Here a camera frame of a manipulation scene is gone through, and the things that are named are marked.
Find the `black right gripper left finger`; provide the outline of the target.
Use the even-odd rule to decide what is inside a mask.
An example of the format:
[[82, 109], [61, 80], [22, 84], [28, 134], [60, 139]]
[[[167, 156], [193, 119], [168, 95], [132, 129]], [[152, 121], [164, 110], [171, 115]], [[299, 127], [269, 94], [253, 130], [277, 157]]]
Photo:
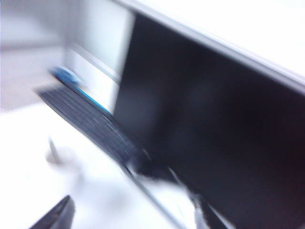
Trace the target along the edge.
[[71, 229], [75, 214], [75, 203], [70, 195], [66, 195], [30, 229]]

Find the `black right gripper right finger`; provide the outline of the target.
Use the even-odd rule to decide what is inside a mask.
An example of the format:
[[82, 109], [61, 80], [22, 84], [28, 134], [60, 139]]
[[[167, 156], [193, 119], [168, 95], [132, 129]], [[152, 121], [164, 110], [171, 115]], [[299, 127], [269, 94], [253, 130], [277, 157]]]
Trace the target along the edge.
[[210, 206], [204, 202], [199, 202], [200, 217], [202, 225], [207, 226], [208, 229], [226, 229], [225, 224], [214, 213]]

